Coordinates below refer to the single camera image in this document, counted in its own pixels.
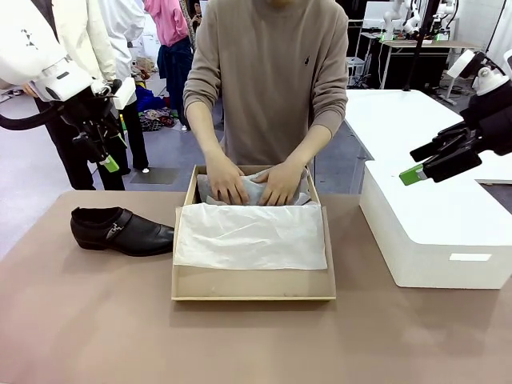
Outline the black leather buckle shoe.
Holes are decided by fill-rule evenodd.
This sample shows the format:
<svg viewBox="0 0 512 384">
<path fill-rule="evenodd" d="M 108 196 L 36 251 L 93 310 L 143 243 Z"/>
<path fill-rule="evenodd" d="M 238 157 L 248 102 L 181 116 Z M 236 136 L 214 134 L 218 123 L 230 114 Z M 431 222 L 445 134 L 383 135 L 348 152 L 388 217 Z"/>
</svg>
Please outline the black leather buckle shoe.
<svg viewBox="0 0 512 384">
<path fill-rule="evenodd" d="M 174 228 L 121 207 L 81 208 L 71 212 L 70 229 L 86 250 L 114 250 L 131 257 L 166 254 L 174 248 Z"/>
</svg>

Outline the white foam block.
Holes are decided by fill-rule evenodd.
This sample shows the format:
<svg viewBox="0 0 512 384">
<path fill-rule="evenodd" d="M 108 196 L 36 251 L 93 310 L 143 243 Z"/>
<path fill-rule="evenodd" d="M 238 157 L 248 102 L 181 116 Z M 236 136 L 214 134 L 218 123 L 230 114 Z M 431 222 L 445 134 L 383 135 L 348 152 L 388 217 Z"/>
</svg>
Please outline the white foam block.
<svg viewBox="0 0 512 384">
<path fill-rule="evenodd" d="M 475 180 L 404 186 L 368 161 L 360 207 L 397 286 L 500 290 L 512 278 L 512 214 Z"/>
</svg>

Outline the white table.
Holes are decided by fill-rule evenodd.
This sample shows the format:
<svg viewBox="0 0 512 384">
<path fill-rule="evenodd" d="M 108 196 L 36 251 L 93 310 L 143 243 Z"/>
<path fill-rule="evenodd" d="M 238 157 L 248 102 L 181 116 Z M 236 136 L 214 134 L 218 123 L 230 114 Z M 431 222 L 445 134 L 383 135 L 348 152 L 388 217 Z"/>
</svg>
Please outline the white table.
<svg viewBox="0 0 512 384">
<path fill-rule="evenodd" d="M 439 191 L 477 182 L 512 186 L 512 154 L 499 157 L 490 151 L 481 154 L 479 167 L 447 181 L 404 186 L 398 174 L 415 164 L 410 152 L 462 117 L 418 90 L 349 90 L 347 95 L 347 125 L 369 155 L 369 164 L 400 189 Z"/>
</svg>

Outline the bystander in pink top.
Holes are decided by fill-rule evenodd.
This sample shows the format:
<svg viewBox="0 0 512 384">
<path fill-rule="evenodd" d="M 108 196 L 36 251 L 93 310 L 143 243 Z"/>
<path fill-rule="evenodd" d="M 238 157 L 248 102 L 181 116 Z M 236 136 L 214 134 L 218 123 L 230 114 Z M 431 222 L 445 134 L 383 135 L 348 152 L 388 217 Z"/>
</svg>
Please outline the bystander in pink top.
<svg viewBox="0 0 512 384">
<path fill-rule="evenodd" d="M 189 130 L 183 92 L 191 69 L 193 50 L 186 17 L 179 0 L 144 0 L 145 11 L 152 17 L 160 48 L 157 57 L 159 76 L 166 80 L 170 108 L 175 110 L 183 130 Z"/>
</svg>

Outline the white computer case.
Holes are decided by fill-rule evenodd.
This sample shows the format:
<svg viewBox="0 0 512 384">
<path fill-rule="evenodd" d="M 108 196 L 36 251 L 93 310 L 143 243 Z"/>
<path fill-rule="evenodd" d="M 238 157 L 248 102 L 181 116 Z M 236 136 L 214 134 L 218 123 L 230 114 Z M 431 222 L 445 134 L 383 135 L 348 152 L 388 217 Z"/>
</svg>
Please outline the white computer case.
<svg viewBox="0 0 512 384">
<path fill-rule="evenodd" d="M 348 57 L 346 62 L 349 70 L 348 87 L 359 87 L 365 77 L 365 61 L 357 57 Z"/>
</svg>

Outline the person's left hand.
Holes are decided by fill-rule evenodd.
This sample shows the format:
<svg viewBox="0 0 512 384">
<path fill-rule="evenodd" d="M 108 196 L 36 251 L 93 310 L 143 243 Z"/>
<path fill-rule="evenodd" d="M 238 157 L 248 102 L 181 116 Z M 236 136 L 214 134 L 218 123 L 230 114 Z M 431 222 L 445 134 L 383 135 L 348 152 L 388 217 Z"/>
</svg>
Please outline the person's left hand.
<svg viewBox="0 0 512 384">
<path fill-rule="evenodd" d="M 265 183 L 260 197 L 261 206 L 283 206 L 290 202 L 301 181 L 304 164 L 288 158 L 284 162 L 265 170 L 253 179 L 256 183 Z"/>
</svg>

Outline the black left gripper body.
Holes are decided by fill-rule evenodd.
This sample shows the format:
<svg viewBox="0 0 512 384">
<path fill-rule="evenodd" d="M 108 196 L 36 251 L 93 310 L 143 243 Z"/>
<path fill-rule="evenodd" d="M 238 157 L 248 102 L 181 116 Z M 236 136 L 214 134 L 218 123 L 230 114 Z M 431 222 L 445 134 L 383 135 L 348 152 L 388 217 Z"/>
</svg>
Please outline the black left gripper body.
<svg viewBox="0 0 512 384">
<path fill-rule="evenodd" d="M 92 93 L 80 93 L 58 103 L 62 119 L 78 128 L 80 132 L 84 131 L 90 135 L 98 135 L 97 124 L 101 119 L 117 122 L 111 112 L 113 107 L 111 100 Z"/>
</svg>

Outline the grey floor mat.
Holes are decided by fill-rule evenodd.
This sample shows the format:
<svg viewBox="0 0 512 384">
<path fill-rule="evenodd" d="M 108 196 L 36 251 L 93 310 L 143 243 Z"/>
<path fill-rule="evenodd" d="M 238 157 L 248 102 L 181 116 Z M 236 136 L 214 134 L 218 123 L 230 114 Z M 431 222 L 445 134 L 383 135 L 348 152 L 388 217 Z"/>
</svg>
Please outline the grey floor mat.
<svg viewBox="0 0 512 384">
<path fill-rule="evenodd" d="M 179 174 L 179 169 L 176 168 L 163 168 L 152 167 L 149 171 L 144 173 L 136 171 L 131 178 L 132 184 L 151 184 L 151 185 L 171 185 L 176 180 Z"/>
</svg>

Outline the bystander in white jacket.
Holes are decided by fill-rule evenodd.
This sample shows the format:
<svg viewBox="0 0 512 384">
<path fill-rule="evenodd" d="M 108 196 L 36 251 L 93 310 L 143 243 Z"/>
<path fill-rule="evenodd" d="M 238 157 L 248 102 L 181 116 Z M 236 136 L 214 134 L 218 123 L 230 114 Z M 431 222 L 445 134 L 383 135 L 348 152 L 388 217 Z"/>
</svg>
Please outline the bystander in white jacket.
<svg viewBox="0 0 512 384">
<path fill-rule="evenodd" d="M 68 55 L 95 79 L 116 79 L 114 50 L 102 19 L 98 0 L 31 0 L 49 23 Z M 74 146 L 75 127 L 57 118 L 46 130 L 58 152 L 71 186 L 76 190 L 93 190 L 94 181 L 88 160 Z M 110 173 L 97 164 L 105 190 L 124 190 L 123 172 L 128 170 L 126 149 L 106 147 L 119 165 Z"/>
</svg>

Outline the white tissue paper sheet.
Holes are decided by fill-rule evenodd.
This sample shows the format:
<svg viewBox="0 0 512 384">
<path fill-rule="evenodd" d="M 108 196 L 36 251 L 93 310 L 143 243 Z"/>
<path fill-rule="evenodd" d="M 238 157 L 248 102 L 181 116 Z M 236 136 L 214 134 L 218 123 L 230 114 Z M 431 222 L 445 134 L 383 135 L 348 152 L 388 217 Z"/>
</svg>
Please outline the white tissue paper sheet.
<svg viewBox="0 0 512 384">
<path fill-rule="evenodd" d="M 196 166 L 186 200 L 178 211 L 174 264 L 220 270 L 324 270 L 324 221 L 310 172 L 302 172 L 284 206 L 262 206 L 266 184 L 255 179 L 261 166 L 244 169 L 246 205 L 216 200 L 206 171 Z"/>
</svg>

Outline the blue bag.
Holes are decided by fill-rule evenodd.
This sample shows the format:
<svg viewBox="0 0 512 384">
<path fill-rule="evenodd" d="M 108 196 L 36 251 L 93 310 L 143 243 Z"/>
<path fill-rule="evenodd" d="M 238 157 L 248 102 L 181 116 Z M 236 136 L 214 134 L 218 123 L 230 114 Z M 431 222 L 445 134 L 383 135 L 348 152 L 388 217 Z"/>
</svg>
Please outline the blue bag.
<svg viewBox="0 0 512 384">
<path fill-rule="evenodd" d="M 160 110 L 166 107 L 166 102 L 163 98 L 155 96 L 151 90 L 139 84 L 136 85 L 135 96 L 138 112 Z"/>
</svg>

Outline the bystander in black trousers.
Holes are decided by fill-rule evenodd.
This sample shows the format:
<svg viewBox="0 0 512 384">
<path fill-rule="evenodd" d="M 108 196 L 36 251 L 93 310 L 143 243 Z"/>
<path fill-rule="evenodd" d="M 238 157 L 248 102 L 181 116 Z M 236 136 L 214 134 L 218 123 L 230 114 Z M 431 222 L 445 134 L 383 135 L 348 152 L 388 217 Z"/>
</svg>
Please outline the bystander in black trousers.
<svg viewBox="0 0 512 384">
<path fill-rule="evenodd" d="M 142 8 L 136 0 L 98 0 L 98 4 L 114 50 L 116 78 L 132 78 L 132 55 L 129 44 L 137 40 L 144 30 L 146 19 Z M 149 173 L 149 161 L 135 93 L 132 93 L 120 114 L 127 128 L 133 168 L 144 174 Z"/>
</svg>

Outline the black stand pole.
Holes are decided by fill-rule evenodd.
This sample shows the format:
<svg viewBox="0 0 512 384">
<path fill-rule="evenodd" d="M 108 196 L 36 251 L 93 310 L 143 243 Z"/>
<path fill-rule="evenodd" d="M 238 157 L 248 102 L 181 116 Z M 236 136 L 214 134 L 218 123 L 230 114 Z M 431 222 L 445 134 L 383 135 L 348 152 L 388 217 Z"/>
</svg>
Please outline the black stand pole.
<svg viewBox="0 0 512 384">
<path fill-rule="evenodd" d="M 416 66 L 417 66 L 417 63 L 419 60 L 421 50 L 422 50 L 422 44 L 423 44 L 424 38 L 426 36 L 426 33 L 428 32 L 428 30 L 431 27 L 434 15 L 436 14 L 436 10 L 438 8 L 438 4 L 439 4 L 439 0 L 427 0 L 424 18 L 423 18 L 423 21 L 422 21 L 422 24 L 421 24 L 421 27 L 419 30 L 417 44 L 414 49 L 414 55 L 413 55 L 412 63 L 410 66 L 410 72 L 408 74 L 406 83 L 405 83 L 404 87 L 402 88 L 402 90 L 405 92 L 411 91 L 411 82 L 412 82 L 414 72 L 415 72 L 415 69 L 416 69 Z"/>
</svg>

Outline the brown cardboard shoe box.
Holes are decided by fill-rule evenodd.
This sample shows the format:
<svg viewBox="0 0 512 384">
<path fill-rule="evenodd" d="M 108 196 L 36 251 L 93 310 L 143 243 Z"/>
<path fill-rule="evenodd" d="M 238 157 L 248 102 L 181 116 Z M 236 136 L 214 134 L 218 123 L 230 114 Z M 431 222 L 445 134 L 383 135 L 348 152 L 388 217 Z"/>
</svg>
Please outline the brown cardboard shoe box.
<svg viewBox="0 0 512 384">
<path fill-rule="evenodd" d="M 326 210 L 322 207 L 327 268 L 324 270 L 220 270 L 176 266 L 175 301 L 334 300 L 336 285 Z"/>
</svg>

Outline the person's left forearm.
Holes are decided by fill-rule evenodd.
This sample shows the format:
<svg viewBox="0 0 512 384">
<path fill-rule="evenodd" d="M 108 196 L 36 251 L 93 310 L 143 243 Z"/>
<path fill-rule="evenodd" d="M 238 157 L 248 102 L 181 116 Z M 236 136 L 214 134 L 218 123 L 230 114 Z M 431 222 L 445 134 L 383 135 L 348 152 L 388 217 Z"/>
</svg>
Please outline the person's left forearm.
<svg viewBox="0 0 512 384">
<path fill-rule="evenodd" d="M 345 117 L 345 104 L 334 104 L 318 112 L 306 136 L 287 158 L 295 166 L 304 167 L 330 142 Z"/>
</svg>

